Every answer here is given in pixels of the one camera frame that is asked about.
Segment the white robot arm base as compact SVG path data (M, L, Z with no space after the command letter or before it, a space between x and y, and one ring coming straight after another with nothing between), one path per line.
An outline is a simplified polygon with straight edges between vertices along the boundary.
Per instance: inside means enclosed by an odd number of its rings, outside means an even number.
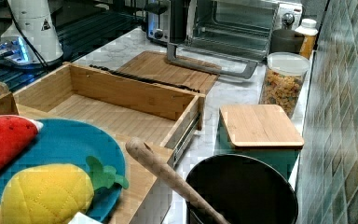
M0 56L19 66L51 65L63 55L48 0L7 0L12 24L0 39Z

